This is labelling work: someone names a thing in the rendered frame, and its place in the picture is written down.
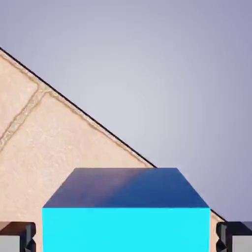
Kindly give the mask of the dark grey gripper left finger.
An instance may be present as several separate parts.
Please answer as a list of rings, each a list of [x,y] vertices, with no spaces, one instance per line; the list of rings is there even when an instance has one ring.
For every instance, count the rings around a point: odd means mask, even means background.
[[[36,225],[26,221],[0,221],[0,252],[36,252]]]

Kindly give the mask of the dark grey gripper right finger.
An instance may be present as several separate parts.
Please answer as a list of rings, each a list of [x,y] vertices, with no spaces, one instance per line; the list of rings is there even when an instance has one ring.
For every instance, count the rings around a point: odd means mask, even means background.
[[[224,221],[216,226],[217,252],[252,252],[252,221]]]

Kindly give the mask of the small cyan cube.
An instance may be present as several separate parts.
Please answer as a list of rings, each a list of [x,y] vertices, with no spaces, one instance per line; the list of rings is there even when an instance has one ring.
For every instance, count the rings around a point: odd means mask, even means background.
[[[210,208],[176,168],[76,168],[42,232],[43,252],[209,252]]]

